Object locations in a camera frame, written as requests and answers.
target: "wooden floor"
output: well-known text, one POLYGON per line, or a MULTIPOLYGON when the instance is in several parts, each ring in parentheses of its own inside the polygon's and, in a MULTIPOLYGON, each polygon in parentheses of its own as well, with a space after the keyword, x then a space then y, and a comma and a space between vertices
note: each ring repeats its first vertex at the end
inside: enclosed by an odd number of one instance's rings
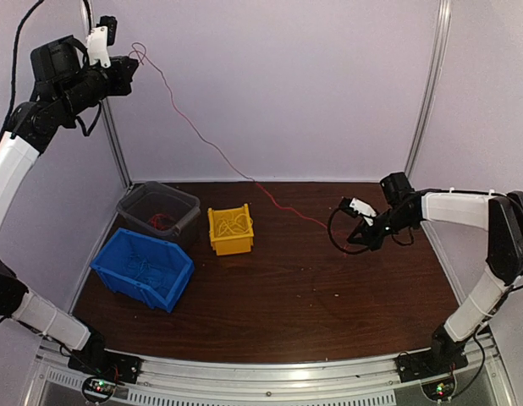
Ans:
MULTIPOLYGON (((341 197, 378 210, 377 184, 265 184, 282 206, 322 222, 341 197)), ((173 313, 112 294, 91 272, 74 314, 111 349, 200 361, 301 362, 388 354, 430 344, 432 331, 457 304, 427 238, 348 256, 325 229, 278 210, 254 184, 181 184, 201 199, 200 238, 189 252, 195 272, 173 313), (250 204, 250 254, 216 257, 208 207, 250 204)), ((348 233, 355 220, 336 218, 348 233)), ((126 224, 118 219, 114 229, 126 224)))

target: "blue plastic bin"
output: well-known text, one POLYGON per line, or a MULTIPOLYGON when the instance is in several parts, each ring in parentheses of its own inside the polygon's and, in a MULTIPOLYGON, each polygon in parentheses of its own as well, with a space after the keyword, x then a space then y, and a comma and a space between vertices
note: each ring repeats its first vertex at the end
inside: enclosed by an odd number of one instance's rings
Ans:
POLYGON ((114 293, 151 309, 173 310, 194 271, 194 263, 175 243, 120 228, 91 263, 114 293))

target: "bin handle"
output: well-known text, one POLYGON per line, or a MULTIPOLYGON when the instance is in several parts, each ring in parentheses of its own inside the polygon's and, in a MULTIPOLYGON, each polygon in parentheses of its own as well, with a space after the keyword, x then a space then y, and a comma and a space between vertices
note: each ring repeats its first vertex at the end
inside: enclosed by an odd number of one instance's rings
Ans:
POLYGON ((199 207, 195 207, 193 208, 192 210, 190 210, 188 213, 186 213, 186 216, 184 216, 183 218, 181 218, 177 224, 175 224, 172 228, 171 228, 171 234, 175 237, 178 237, 181 232, 183 231, 183 228, 185 228, 186 226, 188 226, 188 224, 192 221, 192 220, 195 220, 199 215, 201 214, 201 210, 199 207))

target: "storage bin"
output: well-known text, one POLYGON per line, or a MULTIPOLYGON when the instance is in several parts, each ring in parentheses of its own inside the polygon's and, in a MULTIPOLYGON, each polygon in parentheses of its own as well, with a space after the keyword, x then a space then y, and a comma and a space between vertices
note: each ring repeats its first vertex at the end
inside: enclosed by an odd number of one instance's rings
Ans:
POLYGON ((177 243, 183 250, 199 235, 200 200, 165 184, 147 182, 132 190, 117 211, 132 231, 177 243))
POLYGON ((209 237, 217 255, 250 252, 254 245, 254 229, 248 205, 238 209, 209 209, 209 237))
POLYGON ((173 310, 194 263, 175 243, 120 228, 91 263, 106 287, 151 309, 173 310))

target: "red wire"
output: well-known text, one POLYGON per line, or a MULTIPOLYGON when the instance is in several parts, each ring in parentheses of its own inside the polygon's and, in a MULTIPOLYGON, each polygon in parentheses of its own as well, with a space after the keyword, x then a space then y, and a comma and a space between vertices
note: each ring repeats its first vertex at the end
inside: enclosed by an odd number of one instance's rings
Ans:
POLYGON ((173 218, 166 213, 158 213, 149 219, 149 224, 156 230, 166 231, 171 228, 169 223, 173 222, 173 218))
POLYGON ((218 147, 218 145, 216 144, 213 144, 211 141, 209 140, 206 140, 205 137, 203 137, 203 135, 201 135, 200 131, 197 129, 197 127, 194 125, 194 123, 192 123, 192 121, 186 116, 186 114, 184 114, 183 112, 181 112, 179 110, 179 108, 177 107, 177 105, 175 104, 175 100, 173 98, 173 90, 171 89, 171 86, 169 86, 168 84, 168 81, 166 80, 166 76, 164 74, 164 72, 158 67, 156 66, 156 64, 154 64, 154 62, 149 59, 149 57, 147 57, 146 55, 146 46, 143 45, 141 42, 133 42, 132 43, 132 49, 133 51, 131 51, 128 56, 132 55, 133 53, 139 58, 139 62, 144 65, 144 61, 147 61, 156 71, 158 71, 158 73, 160 74, 160 76, 162 76, 162 80, 163 80, 163 83, 164 85, 166 86, 166 88, 168 89, 169 91, 169 97, 171 99, 171 105, 173 106, 173 109, 175 110, 175 112, 177 112, 182 118, 184 118, 184 120, 186 120, 186 122, 190 125, 190 127, 195 131, 195 133, 198 135, 198 137, 201 139, 201 141, 203 141, 204 143, 212 146, 214 149, 216 149, 220 155, 222 156, 222 158, 226 161, 226 163, 241 177, 241 178, 244 178, 246 180, 249 180, 251 182, 254 182, 256 184, 256 186, 258 188, 260 188, 260 190, 265 193, 269 199, 271 199, 271 202, 275 205, 275 207, 277 207, 279 210, 282 210, 282 211, 291 211, 293 212, 295 215, 297 215, 298 217, 302 218, 303 220, 307 220, 308 222, 314 222, 316 224, 318 224, 319 226, 323 227, 324 229, 328 229, 328 226, 326 226, 323 222, 320 222, 319 220, 317 220, 316 218, 312 218, 312 217, 308 217, 308 216, 305 216, 304 214, 302 214, 300 211, 297 211, 294 207, 283 207, 281 205, 279 205, 279 203, 277 203, 275 197, 267 190, 265 189, 260 183, 258 183, 254 178, 250 177, 250 176, 247 176, 245 175, 244 173, 242 173, 239 169, 237 169, 235 167, 235 165, 226 157, 226 155, 223 153, 223 151, 220 149, 220 147, 218 147), (135 46, 139 46, 142 48, 142 50, 139 50, 137 49, 135 46))

